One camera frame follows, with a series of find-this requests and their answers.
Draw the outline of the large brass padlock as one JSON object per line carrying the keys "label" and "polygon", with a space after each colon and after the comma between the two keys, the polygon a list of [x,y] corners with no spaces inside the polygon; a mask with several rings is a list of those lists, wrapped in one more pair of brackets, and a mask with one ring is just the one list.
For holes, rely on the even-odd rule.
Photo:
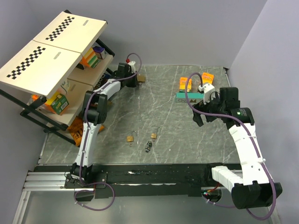
{"label": "large brass padlock", "polygon": [[137,75],[137,81],[138,81],[139,83],[145,83],[145,81],[146,81],[146,77],[145,77],[144,75],[138,74],[138,75]]}

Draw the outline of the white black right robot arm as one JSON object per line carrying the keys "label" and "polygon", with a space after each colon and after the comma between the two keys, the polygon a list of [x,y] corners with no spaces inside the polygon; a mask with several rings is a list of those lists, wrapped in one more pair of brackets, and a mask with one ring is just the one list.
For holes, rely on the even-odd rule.
{"label": "white black right robot arm", "polygon": [[233,138],[242,170],[242,176],[238,176],[225,165],[213,164],[204,174],[205,183],[209,186],[220,183],[228,189],[238,209],[274,205],[282,186],[273,181],[265,167],[252,112],[240,106],[238,88],[222,87],[217,92],[213,85],[205,84],[198,91],[203,94],[203,100],[192,106],[193,121],[203,126],[202,115],[207,122],[221,119]]}

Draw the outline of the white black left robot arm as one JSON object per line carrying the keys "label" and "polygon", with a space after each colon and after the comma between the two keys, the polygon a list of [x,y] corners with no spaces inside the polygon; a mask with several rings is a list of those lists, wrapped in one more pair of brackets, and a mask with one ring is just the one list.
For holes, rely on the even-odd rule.
{"label": "white black left robot arm", "polygon": [[116,71],[101,87],[87,91],[82,107],[83,135],[78,155],[73,163],[70,174],[76,177],[76,183],[86,188],[92,182],[92,156],[95,150],[96,138],[101,125],[107,118],[108,100],[123,87],[138,86],[135,61],[126,60],[120,63]]}

